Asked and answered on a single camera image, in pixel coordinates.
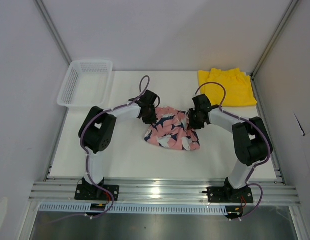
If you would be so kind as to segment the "pink patterned shorts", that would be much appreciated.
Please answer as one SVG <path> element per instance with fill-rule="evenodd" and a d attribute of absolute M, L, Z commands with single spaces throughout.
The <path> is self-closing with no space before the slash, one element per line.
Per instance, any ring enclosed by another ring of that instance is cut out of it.
<path fill-rule="evenodd" d="M 144 141 L 165 149 L 195 151 L 200 149 L 199 137 L 189 128 L 189 114 L 172 107 L 156 109 L 157 122 L 147 129 Z"/>

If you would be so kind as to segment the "yellow shorts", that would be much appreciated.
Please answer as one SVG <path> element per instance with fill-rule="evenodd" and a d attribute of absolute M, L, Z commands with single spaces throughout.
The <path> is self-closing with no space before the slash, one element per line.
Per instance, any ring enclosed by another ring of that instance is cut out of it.
<path fill-rule="evenodd" d="M 252 107 L 257 104 L 250 77 L 239 68 L 198 71 L 200 93 L 205 94 L 212 105 L 223 107 Z"/>

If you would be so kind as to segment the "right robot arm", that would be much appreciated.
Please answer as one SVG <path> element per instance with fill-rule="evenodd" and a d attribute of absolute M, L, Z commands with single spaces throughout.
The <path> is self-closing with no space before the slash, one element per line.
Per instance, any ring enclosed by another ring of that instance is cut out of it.
<path fill-rule="evenodd" d="M 271 141 L 261 118 L 245 119 L 212 105 L 204 94 L 195 96 L 189 109 L 189 126 L 200 130 L 204 125 L 215 125 L 230 132 L 233 137 L 237 162 L 222 187 L 208 187 L 205 193 L 210 203 L 239 203 L 243 197 L 252 203 L 248 182 L 258 166 L 267 163 L 273 151 Z"/>

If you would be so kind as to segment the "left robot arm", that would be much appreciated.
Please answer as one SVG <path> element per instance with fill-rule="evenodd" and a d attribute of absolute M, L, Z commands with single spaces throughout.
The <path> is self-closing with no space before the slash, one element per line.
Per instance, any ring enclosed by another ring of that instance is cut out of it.
<path fill-rule="evenodd" d="M 123 105 L 109 109 L 94 106 L 89 110 L 78 132 L 80 147 L 86 153 L 86 161 L 84 176 L 76 187 L 75 200 L 111 200 L 109 193 L 117 198 L 113 186 L 104 186 L 102 152 L 109 146 L 116 124 L 130 119 L 141 119 L 146 125 L 156 123 L 154 103 L 159 100 L 158 95 L 145 90 Z"/>

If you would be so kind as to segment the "white tray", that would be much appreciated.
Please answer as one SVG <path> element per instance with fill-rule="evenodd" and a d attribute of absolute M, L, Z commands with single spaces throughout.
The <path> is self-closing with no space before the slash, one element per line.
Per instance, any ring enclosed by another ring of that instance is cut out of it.
<path fill-rule="evenodd" d="M 69 109 L 102 105 L 110 90 L 112 69 L 113 63 L 105 59 L 71 62 L 57 96 L 57 104 Z"/>

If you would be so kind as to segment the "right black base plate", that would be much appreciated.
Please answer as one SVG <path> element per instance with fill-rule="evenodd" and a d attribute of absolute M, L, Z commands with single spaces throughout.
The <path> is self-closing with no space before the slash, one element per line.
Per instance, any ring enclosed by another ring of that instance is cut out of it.
<path fill-rule="evenodd" d="M 227 204 L 240 204 L 240 203 L 253 203 L 253 195 L 251 188 L 243 187 L 240 189 L 232 189 L 220 186 L 210 186 L 201 192 L 207 195 L 209 203 L 227 203 Z"/>

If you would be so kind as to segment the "right side table rail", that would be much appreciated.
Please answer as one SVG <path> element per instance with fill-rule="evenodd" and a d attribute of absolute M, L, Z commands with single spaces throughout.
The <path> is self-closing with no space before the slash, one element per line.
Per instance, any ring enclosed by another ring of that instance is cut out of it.
<path fill-rule="evenodd" d="M 285 186 L 286 185 L 286 181 L 285 181 L 283 173 L 281 171 L 281 166 L 280 166 L 278 154 L 277 154 L 276 149 L 275 149 L 275 144 L 272 141 L 272 137 L 271 137 L 269 125 L 268 125 L 268 122 L 267 122 L 267 119 L 266 119 L 266 114 L 265 114 L 265 111 L 264 111 L 263 103 L 262 103 L 260 94 L 258 92 L 257 83 L 256 83 L 256 80 L 255 80 L 255 77 L 253 76 L 253 73 L 250 74 L 250 79 L 251 79 L 253 93 L 254 93 L 254 96 L 255 96 L 255 98 L 257 100 L 256 109 L 257 109 L 258 115 L 263 120 L 265 129 L 266 129 L 266 131 L 268 133 L 269 139 L 270 139 L 270 141 L 272 143 L 272 146 L 273 146 L 273 152 L 271 154 L 271 157 L 269 158 L 269 161 L 272 161 L 272 166 L 273 166 L 273 169 L 274 169 L 274 172 L 275 172 L 275 175 L 276 175 L 276 180 L 274 181 L 274 184 L 281 184 L 281 185 Z"/>

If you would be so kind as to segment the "aluminium mounting rail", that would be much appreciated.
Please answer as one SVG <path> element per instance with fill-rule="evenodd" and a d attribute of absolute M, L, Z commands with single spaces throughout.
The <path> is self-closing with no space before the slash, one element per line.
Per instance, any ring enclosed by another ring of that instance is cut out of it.
<path fill-rule="evenodd" d="M 73 202 L 79 179 L 47 179 L 33 184 L 28 200 Z M 204 191 L 210 186 L 222 186 L 221 181 L 109 178 L 107 185 L 119 186 L 118 202 L 139 204 L 191 204 L 208 201 Z M 283 182 L 259 182 L 252 186 L 254 201 L 263 190 L 263 206 L 299 206 L 297 189 Z"/>

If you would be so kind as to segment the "left corner frame post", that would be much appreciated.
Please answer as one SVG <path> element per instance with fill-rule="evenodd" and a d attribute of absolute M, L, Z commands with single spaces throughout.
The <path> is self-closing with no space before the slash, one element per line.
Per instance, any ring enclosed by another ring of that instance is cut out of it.
<path fill-rule="evenodd" d="M 37 8 L 48 32 L 50 33 L 61 57 L 65 61 L 67 65 L 69 65 L 72 62 L 72 59 L 70 57 L 70 54 L 54 24 L 53 19 L 51 18 L 43 0 L 33 0 L 33 3 L 35 7 Z"/>

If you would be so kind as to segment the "corner frame post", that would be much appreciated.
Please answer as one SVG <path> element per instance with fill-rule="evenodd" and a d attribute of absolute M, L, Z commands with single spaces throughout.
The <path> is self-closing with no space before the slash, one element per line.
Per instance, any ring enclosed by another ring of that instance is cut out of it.
<path fill-rule="evenodd" d="M 298 6 L 300 5 L 301 0 L 291 0 L 286 8 L 283 16 L 281 17 L 277 27 L 275 28 L 274 33 L 272 34 L 271 38 L 269 39 L 262 55 L 260 56 L 259 60 L 257 61 L 254 69 L 250 74 L 250 78 L 253 80 L 262 66 L 265 64 L 266 60 L 272 53 L 272 50 L 276 46 L 277 42 L 279 41 L 281 35 L 283 34 L 285 28 L 288 26 L 291 18 L 293 17 L 295 11 L 297 10 Z"/>
<path fill-rule="evenodd" d="M 69 65 L 72 62 L 72 59 L 70 57 L 70 54 L 54 24 L 53 19 L 51 18 L 43 0 L 33 0 L 33 3 L 35 7 L 37 8 L 48 32 L 50 33 L 61 57 L 65 61 L 67 65 Z"/>

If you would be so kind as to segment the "right corner frame post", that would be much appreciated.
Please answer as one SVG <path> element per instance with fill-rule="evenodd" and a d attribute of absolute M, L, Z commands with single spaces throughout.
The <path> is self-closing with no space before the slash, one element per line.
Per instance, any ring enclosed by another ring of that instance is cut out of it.
<path fill-rule="evenodd" d="M 254 69 L 250 74 L 250 78 L 253 80 L 262 66 L 265 64 L 266 60 L 272 53 L 272 50 L 276 46 L 277 42 L 279 41 L 281 35 L 283 34 L 285 28 L 288 26 L 291 18 L 293 17 L 295 11 L 297 10 L 298 6 L 300 5 L 301 0 L 291 0 L 286 8 L 283 16 L 281 17 L 277 27 L 275 28 L 274 33 L 272 34 L 271 38 L 269 39 L 262 55 L 260 56 L 259 60 L 257 61 Z"/>

